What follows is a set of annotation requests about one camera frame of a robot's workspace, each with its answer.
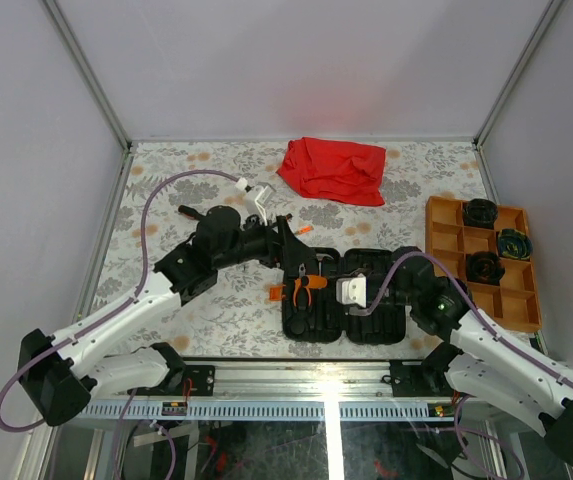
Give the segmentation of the orange handled pliers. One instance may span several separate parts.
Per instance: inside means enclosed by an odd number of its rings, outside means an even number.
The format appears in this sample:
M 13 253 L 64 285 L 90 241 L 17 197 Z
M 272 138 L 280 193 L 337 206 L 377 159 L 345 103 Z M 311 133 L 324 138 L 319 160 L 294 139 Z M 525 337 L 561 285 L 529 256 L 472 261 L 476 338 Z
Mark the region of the orange handled pliers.
M 307 274 L 306 265 L 300 264 L 298 267 L 298 277 L 294 281 L 292 303 L 298 310 L 306 310 L 311 302 L 310 293 L 311 277 Z

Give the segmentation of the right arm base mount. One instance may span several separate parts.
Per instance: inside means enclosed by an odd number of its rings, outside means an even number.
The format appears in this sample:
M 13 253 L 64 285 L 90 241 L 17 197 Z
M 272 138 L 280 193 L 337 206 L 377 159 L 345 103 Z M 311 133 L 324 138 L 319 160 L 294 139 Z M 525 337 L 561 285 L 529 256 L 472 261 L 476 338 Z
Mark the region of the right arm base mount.
M 456 392 L 470 394 L 470 390 L 453 389 L 445 373 L 454 357 L 427 357 L 419 360 L 390 360 L 389 372 L 380 378 L 392 389 L 395 397 L 452 397 Z

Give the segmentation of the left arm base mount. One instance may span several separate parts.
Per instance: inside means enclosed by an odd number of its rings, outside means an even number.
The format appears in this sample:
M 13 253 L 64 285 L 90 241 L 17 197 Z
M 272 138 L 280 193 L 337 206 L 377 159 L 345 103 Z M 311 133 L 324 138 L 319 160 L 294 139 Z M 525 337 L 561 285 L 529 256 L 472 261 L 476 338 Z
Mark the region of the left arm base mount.
M 214 393 L 216 367 L 214 365 L 188 365 L 177 384 L 140 387 L 140 396 L 211 397 Z

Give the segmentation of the chrome claw hammer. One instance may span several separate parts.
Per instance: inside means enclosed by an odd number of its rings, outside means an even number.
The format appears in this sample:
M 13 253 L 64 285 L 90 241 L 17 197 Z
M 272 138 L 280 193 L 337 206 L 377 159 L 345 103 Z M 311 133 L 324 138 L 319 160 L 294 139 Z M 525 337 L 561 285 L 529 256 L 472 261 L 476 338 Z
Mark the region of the chrome claw hammer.
M 316 260 L 317 260 L 319 263 L 335 262 L 335 261 L 336 261 L 336 258 L 335 258 L 333 255 L 331 255 L 331 254 L 329 254 L 329 253 L 326 253 L 326 252 L 317 252 L 317 253 L 316 253 Z

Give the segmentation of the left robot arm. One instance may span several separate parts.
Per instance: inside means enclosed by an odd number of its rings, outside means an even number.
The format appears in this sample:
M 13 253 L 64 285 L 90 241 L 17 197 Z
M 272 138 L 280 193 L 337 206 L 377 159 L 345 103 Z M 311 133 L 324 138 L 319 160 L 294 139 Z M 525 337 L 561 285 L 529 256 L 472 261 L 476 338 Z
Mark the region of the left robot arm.
M 261 223 L 228 206 L 204 214 L 188 206 L 178 210 L 195 220 L 195 231 L 147 270 L 133 292 L 52 335 L 36 329 L 22 339 L 19 383 L 47 425 L 70 421 L 96 396 L 137 388 L 178 392 L 184 363 L 168 344 L 111 352 L 147 322 L 215 286 L 220 270 L 257 261 L 289 275 L 318 271 L 314 250 L 291 231 L 286 216 Z

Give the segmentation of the thin black screwdriver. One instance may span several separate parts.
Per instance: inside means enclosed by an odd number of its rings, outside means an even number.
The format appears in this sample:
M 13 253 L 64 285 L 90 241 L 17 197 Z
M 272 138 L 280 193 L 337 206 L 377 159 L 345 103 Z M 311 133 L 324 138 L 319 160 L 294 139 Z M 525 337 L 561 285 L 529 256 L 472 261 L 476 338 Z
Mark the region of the thin black screwdriver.
M 326 288 L 328 285 L 328 280 L 320 275 L 316 274 L 309 274 L 307 272 L 306 266 L 302 264 L 299 267 L 298 278 L 295 281 L 295 289 L 323 289 Z

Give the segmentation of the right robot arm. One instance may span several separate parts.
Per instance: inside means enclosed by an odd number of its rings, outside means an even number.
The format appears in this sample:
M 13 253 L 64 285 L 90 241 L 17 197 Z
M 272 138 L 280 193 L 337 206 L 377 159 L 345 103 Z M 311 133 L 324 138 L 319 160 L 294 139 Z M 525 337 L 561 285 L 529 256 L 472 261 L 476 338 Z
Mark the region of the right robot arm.
M 409 307 L 425 333 L 440 338 L 436 360 L 422 369 L 433 394 L 452 388 L 502 410 L 538 433 L 573 468 L 573 368 L 517 339 L 475 305 L 463 284 L 436 258 L 408 248 L 385 274 L 342 274 L 338 303 L 355 317 L 384 300 Z

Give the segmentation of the black plastic tool case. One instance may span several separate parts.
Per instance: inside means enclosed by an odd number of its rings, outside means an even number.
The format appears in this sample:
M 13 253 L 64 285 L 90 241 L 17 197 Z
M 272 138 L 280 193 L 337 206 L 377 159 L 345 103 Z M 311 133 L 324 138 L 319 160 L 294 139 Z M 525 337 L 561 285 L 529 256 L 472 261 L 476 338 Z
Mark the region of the black plastic tool case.
M 294 281 L 298 275 L 283 275 L 283 333 L 291 340 L 310 343 L 332 343 L 342 335 L 359 345 L 391 345 L 401 342 L 406 334 L 404 306 L 378 307 L 372 315 L 366 317 L 347 315 L 335 298 L 335 278 L 361 267 L 376 270 L 388 267 L 390 270 L 393 263 L 410 250 L 409 247 L 400 247 L 394 251 L 354 248 L 340 254 L 332 248 L 317 248 L 316 253 L 326 252 L 336 258 L 335 262 L 318 262 L 318 274 L 328 279 L 328 285 L 323 289 L 310 290 L 310 306 L 306 310 L 298 310 L 292 303 Z

